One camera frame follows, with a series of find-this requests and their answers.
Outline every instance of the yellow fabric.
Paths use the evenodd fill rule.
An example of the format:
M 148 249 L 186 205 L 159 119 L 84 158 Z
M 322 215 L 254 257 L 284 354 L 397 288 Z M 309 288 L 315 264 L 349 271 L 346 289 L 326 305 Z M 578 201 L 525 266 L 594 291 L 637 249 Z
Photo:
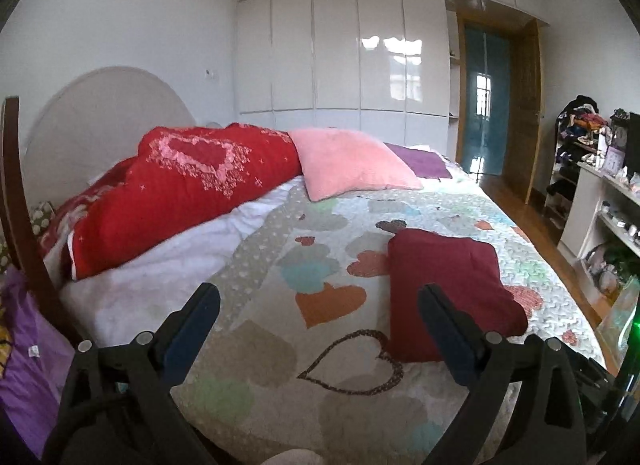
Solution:
M 4 376 L 4 368 L 6 368 L 12 347 L 11 333 L 9 333 L 9 330 L 2 321 L 4 308 L 2 307 L 1 301 L 2 299 L 0 299 L 0 379 Z

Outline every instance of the purple fabric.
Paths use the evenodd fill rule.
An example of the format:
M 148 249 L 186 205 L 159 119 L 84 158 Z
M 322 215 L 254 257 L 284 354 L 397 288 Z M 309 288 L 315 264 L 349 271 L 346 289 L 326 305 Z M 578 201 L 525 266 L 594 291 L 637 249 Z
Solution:
M 27 447 L 39 458 L 56 424 L 74 350 L 38 311 L 20 271 L 7 269 L 1 292 L 14 347 L 0 379 L 0 404 Z M 29 356 L 29 347 L 34 345 L 40 358 Z
M 385 145 L 404 161 L 418 178 L 451 178 L 445 163 L 436 152 L 409 149 L 393 143 Z

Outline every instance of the white sheet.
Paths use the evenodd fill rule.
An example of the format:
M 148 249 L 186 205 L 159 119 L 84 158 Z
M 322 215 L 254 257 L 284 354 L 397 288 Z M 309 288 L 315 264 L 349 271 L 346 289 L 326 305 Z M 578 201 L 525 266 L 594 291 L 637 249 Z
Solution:
M 63 304 L 100 347 L 127 344 L 141 331 L 156 331 L 200 283 L 224 267 L 240 242 L 262 226 L 300 180 L 293 178 L 258 200 L 194 226 L 121 267 L 67 283 L 60 292 Z

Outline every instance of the wooden bed post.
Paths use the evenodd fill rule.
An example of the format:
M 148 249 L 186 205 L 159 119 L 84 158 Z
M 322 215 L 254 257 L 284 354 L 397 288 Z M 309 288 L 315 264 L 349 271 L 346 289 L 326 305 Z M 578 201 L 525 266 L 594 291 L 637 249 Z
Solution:
M 73 346 L 81 337 L 71 315 L 60 302 L 44 261 L 40 257 L 38 242 L 31 230 L 31 219 L 24 196 L 20 170 L 20 144 L 18 142 L 17 96 L 4 101 L 0 118 L 0 220 L 9 247 L 12 263 L 22 270 L 29 290 L 43 317 L 62 333 Z

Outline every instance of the pink pillow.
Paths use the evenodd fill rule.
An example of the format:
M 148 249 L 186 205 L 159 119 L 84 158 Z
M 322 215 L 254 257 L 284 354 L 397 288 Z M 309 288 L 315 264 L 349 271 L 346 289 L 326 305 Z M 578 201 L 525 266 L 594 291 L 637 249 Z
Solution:
M 311 201 L 348 190 L 422 188 L 414 172 L 384 143 L 359 130 L 309 128 L 289 135 Z

